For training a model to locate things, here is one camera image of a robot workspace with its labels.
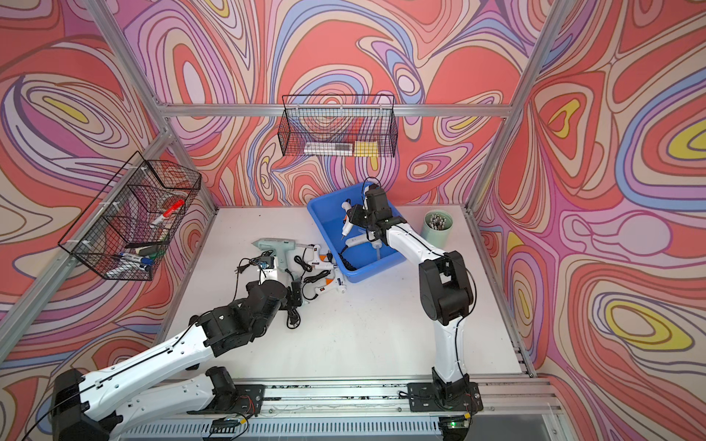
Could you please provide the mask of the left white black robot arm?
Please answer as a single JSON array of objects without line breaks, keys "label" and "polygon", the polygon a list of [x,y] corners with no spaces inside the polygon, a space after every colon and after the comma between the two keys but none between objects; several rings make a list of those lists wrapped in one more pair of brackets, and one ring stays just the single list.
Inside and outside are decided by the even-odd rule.
[{"label": "left white black robot arm", "polygon": [[118,440],[143,424],[178,413],[257,413],[225,367],[177,383],[167,379],[244,347],[268,332],[286,304],[279,281],[250,282],[246,297],[204,312],[177,336],[123,362],[82,373],[70,369],[53,386],[48,417],[55,440]]}]

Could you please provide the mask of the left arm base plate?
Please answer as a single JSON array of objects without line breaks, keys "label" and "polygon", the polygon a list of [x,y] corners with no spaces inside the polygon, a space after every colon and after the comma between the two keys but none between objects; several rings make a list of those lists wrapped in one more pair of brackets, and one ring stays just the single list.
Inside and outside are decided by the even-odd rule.
[{"label": "left arm base plate", "polygon": [[214,399],[198,411],[189,415],[233,415],[257,416],[261,412],[265,386],[263,384],[240,384],[233,391],[217,391]]}]

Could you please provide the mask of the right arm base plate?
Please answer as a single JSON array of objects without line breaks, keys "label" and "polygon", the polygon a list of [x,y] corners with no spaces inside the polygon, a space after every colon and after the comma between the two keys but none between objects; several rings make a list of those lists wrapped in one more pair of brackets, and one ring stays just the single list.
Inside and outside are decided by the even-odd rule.
[{"label": "right arm base plate", "polygon": [[475,415],[483,411],[484,403],[476,382],[461,383],[450,391],[437,390],[431,382],[412,382],[403,392],[412,413],[462,412]]}]

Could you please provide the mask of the large mint glue gun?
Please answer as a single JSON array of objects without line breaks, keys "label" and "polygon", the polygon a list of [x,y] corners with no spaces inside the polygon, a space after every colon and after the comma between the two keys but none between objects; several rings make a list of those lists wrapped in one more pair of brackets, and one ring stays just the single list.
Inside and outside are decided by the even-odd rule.
[{"label": "large mint glue gun", "polygon": [[353,248],[355,246],[363,245],[363,244],[369,244],[373,250],[376,253],[376,258],[378,260],[381,259],[382,257],[382,246],[384,245],[381,240],[375,239],[375,238],[370,238],[367,233],[362,233],[358,236],[349,238],[345,242],[345,246],[347,248]]}]

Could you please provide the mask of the white orange glue gun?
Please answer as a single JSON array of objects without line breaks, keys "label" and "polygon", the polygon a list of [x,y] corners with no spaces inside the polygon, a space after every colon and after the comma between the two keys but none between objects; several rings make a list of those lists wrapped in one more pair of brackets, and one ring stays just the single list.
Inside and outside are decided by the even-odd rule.
[{"label": "white orange glue gun", "polygon": [[320,296],[326,293],[345,294],[347,291],[346,280],[343,276],[334,276],[327,279],[327,284],[314,288],[314,295]]}]

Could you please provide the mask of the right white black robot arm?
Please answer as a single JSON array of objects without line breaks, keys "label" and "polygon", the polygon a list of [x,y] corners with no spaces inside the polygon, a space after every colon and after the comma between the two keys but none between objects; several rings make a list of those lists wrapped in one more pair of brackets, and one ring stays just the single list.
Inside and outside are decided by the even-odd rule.
[{"label": "right white black robot arm", "polygon": [[378,185],[364,191],[362,204],[345,200],[341,208],[345,211],[344,236],[360,227],[370,242],[380,241],[417,265],[420,302],[435,323],[431,384],[437,403],[450,407],[471,393],[463,331],[464,319],[476,305],[476,289],[463,256],[430,244],[403,217],[394,215],[385,190]]}]

